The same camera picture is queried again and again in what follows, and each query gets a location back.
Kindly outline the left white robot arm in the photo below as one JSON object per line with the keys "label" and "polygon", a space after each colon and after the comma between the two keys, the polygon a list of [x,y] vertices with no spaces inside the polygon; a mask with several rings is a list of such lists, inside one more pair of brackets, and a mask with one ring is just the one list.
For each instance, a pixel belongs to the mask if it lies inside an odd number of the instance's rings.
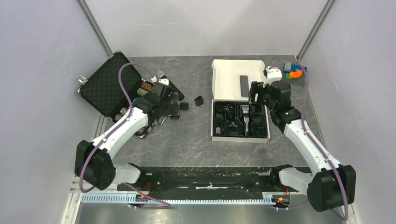
{"label": "left white robot arm", "polygon": [[105,133],[77,145],[75,175],[99,190],[113,183],[129,183],[135,190],[143,189],[147,178],[140,168],[131,163],[115,164],[113,158],[140,129],[161,117],[178,119],[178,100],[178,92],[172,86],[155,83],[152,90],[133,101],[126,114]]}

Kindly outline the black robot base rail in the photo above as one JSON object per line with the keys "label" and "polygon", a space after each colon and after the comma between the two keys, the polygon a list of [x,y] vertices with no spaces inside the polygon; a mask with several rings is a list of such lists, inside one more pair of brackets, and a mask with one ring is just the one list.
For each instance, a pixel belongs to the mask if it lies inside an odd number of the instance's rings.
{"label": "black robot base rail", "polygon": [[171,189],[244,189],[253,192],[293,191],[291,187],[276,184],[271,167],[197,167],[165,166],[141,167],[132,186],[151,193]]}

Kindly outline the white clipper kit box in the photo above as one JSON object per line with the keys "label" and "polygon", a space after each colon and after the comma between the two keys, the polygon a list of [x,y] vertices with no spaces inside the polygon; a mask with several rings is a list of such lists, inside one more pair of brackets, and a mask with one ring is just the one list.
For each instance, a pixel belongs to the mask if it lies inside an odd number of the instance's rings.
{"label": "white clipper kit box", "polygon": [[[267,108],[250,104],[248,100],[251,83],[265,80],[264,62],[215,59],[212,70],[212,140],[266,143],[270,139]],[[248,136],[245,136],[241,105],[249,105]]]}

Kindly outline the black clipper comb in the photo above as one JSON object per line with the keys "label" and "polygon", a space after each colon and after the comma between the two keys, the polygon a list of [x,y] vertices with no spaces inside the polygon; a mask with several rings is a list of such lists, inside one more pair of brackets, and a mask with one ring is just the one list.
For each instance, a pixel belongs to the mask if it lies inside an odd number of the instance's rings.
{"label": "black clipper comb", "polygon": [[171,120],[178,120],[180,118],[180,115],[173,115],[173,116],[170,116],[170,119]]}
{"label": "black clipper comb", "polygon": [[189,110],[189,103],[188,102],[181,102],[179,104],[179,110],[188,111]]}
{"label": "black clipper comb", "polygon": [[204,104],[204,100],[202,96],[198,96],[194,99],[195,106],[201,106]]}

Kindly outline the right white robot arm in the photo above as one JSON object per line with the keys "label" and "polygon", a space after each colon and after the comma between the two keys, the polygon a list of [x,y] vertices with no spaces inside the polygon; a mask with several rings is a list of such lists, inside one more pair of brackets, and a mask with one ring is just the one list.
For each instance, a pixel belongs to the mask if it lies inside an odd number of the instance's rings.
{"label": "right white robot arm", "polygon": [[290,84],[252,82],[249,102],[269,109],[273,124],[296,146],[311,170],[307,174],[289,164],[275,167],[271,171],[271,187],[297,190],[307,196],[317,212],[341,206],[347,209],[355,201],[356,171],[335,159],[309,130],[300,111],[291,104]]}

